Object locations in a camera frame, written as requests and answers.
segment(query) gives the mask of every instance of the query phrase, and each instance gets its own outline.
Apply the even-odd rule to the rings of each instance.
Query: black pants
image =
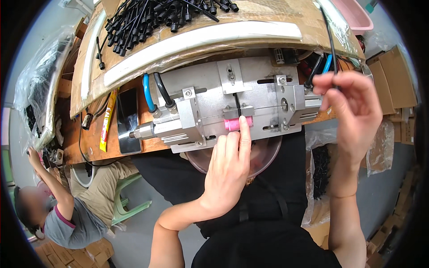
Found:
[[[204,192],[205,174],[179,154],[162,150],[133,155],[132,160],[143,178],[173,205],[195,200]],[[287,215],[282,214],[279,199],[287,203]],[[235,207],[219,218],[196,224],[205,238],[239,224],[240,218],[249,221],[288,218],[300,226],[306,208],[303,129],[283,136],[277,157],[243,189]]]

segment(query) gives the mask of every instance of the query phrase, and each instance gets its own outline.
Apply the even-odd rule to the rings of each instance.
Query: person's right hand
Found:
[[[30,164],[33,166],[34,170],[37,172],[40,167],[43,167],[42,163],[40,162],[39,154],[33,147],[29,147],[27,152],[28,160],[30,161]]]
[[[240,133],[220,136],[213,148],[200,204],[216,218],[233,208],[240,199],[250,169],[251,138],[247,120],[240,116]]]
[[[313,78],[315,94],[324,95],[321,111],[331,105],[337,114],[337,143],[340,157],[358,166],[383,119],[371,79],[358,72],[332,72]],[[341,87],[341,92],[332,88]]]

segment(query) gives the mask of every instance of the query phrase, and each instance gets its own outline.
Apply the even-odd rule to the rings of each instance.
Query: gray floor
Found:
[[[316,123],[306,130],[335,127],[336,120]],[[392,213],[402,179],[411,166],[413,147],[395,143],[393,168],[385,172],[366,176],[366,169],[359,173],[357,204],[360,212],[362,231],[368,238],[375,229]],[[131,217],[125,224],[125,232],[116,231],[115,237],[106,237],[112,244],[115,254],[113,262],[118,268],[148,267],[153,227],[161,212],[171,204],[155,191],[144,179],[126,187],[122,195],[128,197],[129,208],[147,200],[152,205]],[[179,233],[185,258],[185,266],[190,267],[195,253],[205,242],[196,225]]]

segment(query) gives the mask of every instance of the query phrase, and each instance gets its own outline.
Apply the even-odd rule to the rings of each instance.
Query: black smartphone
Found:
[[[131,88],[116,97],[116,115],[118,117],[118,140],[121,154],[136,154],[142,151],[139,139],[129,134],[139,125],[137,107],[137,89]]]

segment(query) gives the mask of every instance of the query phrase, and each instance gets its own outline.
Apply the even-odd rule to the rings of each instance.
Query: black hair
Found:
[[[19,195],[20,188],[17,186],[13,191],[13,196],[15,198],[15,212],[18,216],[18,219],[22,224],[28,229],[28,231],[34,235],[37,239],[43,240],[44,238],[40,238],[36,235],[36,231],[40,229],[38,224],[33,225],[30,220],[30,212]]]

